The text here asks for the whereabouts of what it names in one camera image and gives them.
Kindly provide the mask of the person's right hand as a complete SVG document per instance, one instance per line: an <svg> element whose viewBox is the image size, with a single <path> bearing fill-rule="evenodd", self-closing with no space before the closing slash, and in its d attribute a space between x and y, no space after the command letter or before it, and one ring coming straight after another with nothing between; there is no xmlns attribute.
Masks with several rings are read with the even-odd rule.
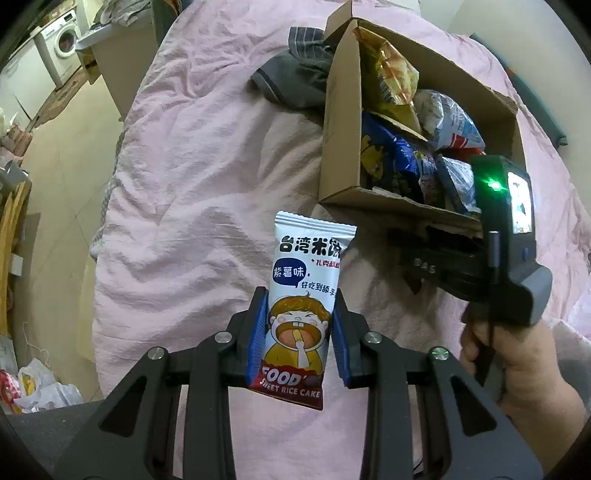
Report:
<svg viewBox="0 0 591 480"><path fill-rule="evenodd" d="M542 322L530 327L495 326L468 305L462 322L460 363L472 375L483 346L490 345L505 368L505 393L499 407L540 461L546 474L575 443L588 420L584 403L560 373L551 330Z"/></svg>

